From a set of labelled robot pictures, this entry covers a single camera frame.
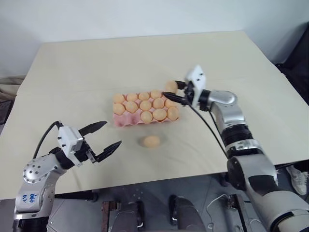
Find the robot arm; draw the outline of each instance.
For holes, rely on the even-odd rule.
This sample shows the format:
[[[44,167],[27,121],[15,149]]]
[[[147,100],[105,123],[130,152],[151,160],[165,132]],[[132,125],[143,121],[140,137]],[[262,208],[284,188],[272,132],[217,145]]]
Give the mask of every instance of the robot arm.
[[[101,162],[110,156],[121,144],[114,143],[96,155],[85,141],[84,136],[104,126],[106,122],[90,124],[80,130],[59,123],[59,146],[49,154],[31,160],[23,170],[23,184],[16,200],[13,231],[44,232],[55,198],[55,185],[67,169],[81,166],[90,159]]]
[[[185,78],[176,81],[185,96],[163,93],[172,101],[191,105],[215,115],[216,126],[225,145],[230,183],[244,191],[264,227],[270,232],[300,232],[309,228],[309,205],[296,194],[278,187],[274,165],[259,142],[253,139],[237,104],[229,91],[205,90],[205,75],[196,66]]]

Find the egg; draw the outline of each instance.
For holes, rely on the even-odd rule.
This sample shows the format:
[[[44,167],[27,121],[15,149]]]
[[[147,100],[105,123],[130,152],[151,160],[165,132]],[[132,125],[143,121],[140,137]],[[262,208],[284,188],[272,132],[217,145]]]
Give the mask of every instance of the egg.
[[[126,103],[126,110],[129,111],[130,113],[134,113],[135,111],[137,111],[138,106],[134,101],[128,101]]]
[[[142,101],[148,100],[149,99],[149,93],[143,92],[139,94],[139,99]]]
[[[171,108],[172,106],[176,106],[175,102],[171,101],[170,99],[165,100],[165,106],[167,108]]]
[[[125,101],[125,98],[122,94],[116,93],[113,97],[112,100],[114,103],[123,103]]]
[[[156,109],[155,111],[153,111],[153,116],[156,120],[162,121],[166,118],[167,113],[164,109]]]
[[[178,109],[174,106],[168,109],[168,118],[172,121],[175,121],[179,117]]]
[[[153,102],[154,109],[162,109],[164,107],[164,100],[162,98],[157,98]]]
[[[143,111],[140,114],[140,119],[144,122],[144,123],[150,123],[153,120],[153,115],[149,112],[149,111]]]
[[[153,98],[153,99],[161,98],[162,93],[161,93],[161,91],[154,89],[154,90],[151,90],[150,97]]]
[[[141,109],[142,111],[150,110],[150,108],[151,108],[151,103],[150,103],[150,101],[142,101],[142,102],[140,103],[140,109]]]
[[[159,146],[161,143],[158,136],[147,136],[143,139],[143,145],[148,148],[154,148]]]
[[[175,81],[168,81],[165,85],[167,92],[177,93],[178,85]]]
[[[127,96],[126,96],[126,100],[128,102],[134,102],[137,100],[137,94],[136,93],[128,93]]]
[[[125,107],[122,104],[114,103],[112,105],[112,111],[117,115],[122,115],[125,111]]]

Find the beige table surface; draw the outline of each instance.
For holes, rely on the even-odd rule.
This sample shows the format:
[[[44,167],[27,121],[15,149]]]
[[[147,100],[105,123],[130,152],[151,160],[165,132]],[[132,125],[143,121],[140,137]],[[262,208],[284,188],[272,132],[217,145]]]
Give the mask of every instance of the beige table surface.
[[[97,153],[123,141],[104,162],[69,170],[57,193],[226,171],[226,157],[187,107],[172,123],[116,128],[112,122],[114,93],[163,89],[196,64],[207,76],[207,89],[238,95],[254,138],[275,164],[309,158],[308,106],[244,32],[45,43],[0,136],[0,198],[15,197],[24,165],[55,120],[77,128],[107,120],[86,137]],[[162,145],[141,147],[139,139],[152,134]],[[57,146],[56,135],[54,129],[47,136],[40,156]]]

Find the shoe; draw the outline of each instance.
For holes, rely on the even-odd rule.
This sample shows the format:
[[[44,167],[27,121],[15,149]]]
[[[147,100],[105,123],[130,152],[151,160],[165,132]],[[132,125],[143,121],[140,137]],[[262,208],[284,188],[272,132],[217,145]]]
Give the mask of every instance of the shoe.
[[[308,179],[308,172],[301,172],[300,170],[296,169],[293,165],[286,168],[286,171],[291,176],[292,186],[295,191],[299,195],[306,195],[307,193],[307,179]]]

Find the egg carton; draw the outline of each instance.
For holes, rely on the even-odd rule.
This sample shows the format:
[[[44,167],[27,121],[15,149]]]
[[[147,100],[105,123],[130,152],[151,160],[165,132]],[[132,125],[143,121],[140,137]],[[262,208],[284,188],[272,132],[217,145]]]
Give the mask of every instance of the egg carton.
[[[127,103],[127,100],[126,100],[126,94],[124,94],[124,97],[125,97],[125,101],[122,102],[121,104],[126,105]],[[162,96],[161,99],[164,101],[166,101],[166,97]],[[153,111],[155,111],[155,108],[153,108],[153,101],[154,99],[153,98],[149,98],[147,101],[149,101],[151,103],[151,109],[148,110],[149,112],[153,113]],[[137,104],[138,107],[140,107],[140,103],[142,102],[142,100],[140,99],[137,99],[135,101],[135,103]],[[165,106],[164,104],[164,107],[163,109],[167,112],[168,111],[168,108]],[[142,113],[143,111],[138,108],[137,111],[135,111],[134,113],[131,113],[131,112],[128,112],[127,110],[124,111],[124,113],[122,115],[117,115],[115,113],[113,113],[113,119],[114,119],[114,124],[118,127],[124,127],[124,126],[127,126],[127,125],[137,125],[137,124],[140,124],[140,123],[144,123],[146,124],[144,121],[141,120],[140,118],[140,114]],[[166,117],[165,119],[161,120],[161,121],[158,121],[156,120],[155,118],[153,118],[153,120],[150,122],[168,122],[168,121],[171,121],[168,117]]]

